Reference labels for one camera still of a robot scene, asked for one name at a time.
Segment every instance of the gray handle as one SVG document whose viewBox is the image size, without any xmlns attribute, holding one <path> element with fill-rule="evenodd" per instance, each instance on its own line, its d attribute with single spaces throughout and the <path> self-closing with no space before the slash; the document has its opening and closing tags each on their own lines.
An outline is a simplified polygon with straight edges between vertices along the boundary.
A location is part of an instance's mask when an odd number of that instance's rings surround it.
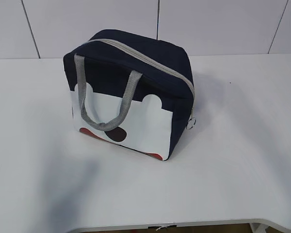
<svg viewBox="0 0 291 233">
<path fill-rule="evenodd" d="M 85 77 L 85 68 L 84 68 L 84 57 L 74 55 L 74 62 L 76 64 L 77 71 L 77 81 L 78 81 L 78 89 L 79 89 L 79 105 L 81 110 L 81 117 L 85 120 L 90 126 L 92 126 L 96 130 L 100 131 L 110 131 L 118 127 L 127 116 L 127 113 L 130 108 L 130 104 L 132 98 L 134 96 L 136 86 L 138 81 L 140 80 L 142 73 L 139 73 L 133 70 L 130 73 L 125 92 L 122 98 L 120 113 L 117 117 L 110 120 L 108 123 L 96 123 L 88 116 L 87 111 L 85 109 L 85 97 L 86 97 L 86 77 Z"/>
</svg>

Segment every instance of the white wall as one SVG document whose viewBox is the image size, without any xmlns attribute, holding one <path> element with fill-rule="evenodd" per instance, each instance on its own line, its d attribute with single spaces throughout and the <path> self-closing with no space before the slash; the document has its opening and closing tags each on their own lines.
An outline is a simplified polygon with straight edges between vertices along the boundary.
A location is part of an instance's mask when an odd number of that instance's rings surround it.
<svg viewBox="0 0 291 233">
<path fill-rule="evenodd" d="M 0 59 L 37 57 L 21 1 L 0 0 Z"/>
<path fill-rule="evenodd" d="M 24 0 L 42 58 L 63 57 L 102 29 L 156 38 L 157 0 Z"/>
<path fill-rule="evenodd" d="M 105 28 L 156 38 L 158 2 L 24 0 L 42 58 L 62 57 Z M 160 2 L 159 39 L 189 55 L 268 53 L 271 44 L 270 53 L 291 52 L 291 0 L 286 9 L 287 0 Z M 0 0 L 0 58 L 37 57 L 21 0 Z"/>
<path fill-rule="evenodd" d="M 267 53 L 286 0 L 161 0 L 159 39 L 189 55 Z"/>
<path fill-rule="evenodd" d="M 270 53 L 291 53 L 291 0 L 288 1 Z"/>
</svg>

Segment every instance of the zipper pull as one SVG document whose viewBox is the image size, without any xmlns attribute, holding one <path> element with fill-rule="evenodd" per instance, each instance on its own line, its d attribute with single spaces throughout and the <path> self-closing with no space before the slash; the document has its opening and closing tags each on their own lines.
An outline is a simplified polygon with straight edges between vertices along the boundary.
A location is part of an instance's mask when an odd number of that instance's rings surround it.
<svg viewBox="0 0 291 233">
<path fill-rule="evenodd" d="M 191 110 L 191 116 L 190 116 L 190 119 L 188 120 L 188 124 L 186 125 L 187 130 L 190 130 L 196 124 L 196 119 L 195 119 L 195 117 L 193 117 L 193 111 L 194 111 L 194 108 L 192 108 L 192 110 Z"/>
</svg>

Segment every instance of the lunch bag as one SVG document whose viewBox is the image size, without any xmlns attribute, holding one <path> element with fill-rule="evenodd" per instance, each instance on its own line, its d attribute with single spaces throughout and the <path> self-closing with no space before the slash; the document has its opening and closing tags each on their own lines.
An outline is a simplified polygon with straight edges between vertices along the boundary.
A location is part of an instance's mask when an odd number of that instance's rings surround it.
<svg viewBox="0 0 291 233">
<path fill-rule="evenodd" d="M 183 48 L 102 30 L 64 56 L 76 129 L 167 160 L 192 119 L 194 84 Z"/>
</svg>

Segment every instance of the white desk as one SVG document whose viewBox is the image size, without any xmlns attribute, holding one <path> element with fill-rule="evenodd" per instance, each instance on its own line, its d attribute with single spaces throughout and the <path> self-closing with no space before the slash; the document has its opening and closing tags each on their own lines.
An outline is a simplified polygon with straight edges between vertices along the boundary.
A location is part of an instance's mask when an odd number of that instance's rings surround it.
<svg viewBox="0 0 291 233">
<path fill-rule="evenodd" d="M 0 60 L 0 233 L 291 232 L 291 54 L 191 63 L 197 123 L 161 162 L 73 129 L 61 59 Z"/>
</svg>

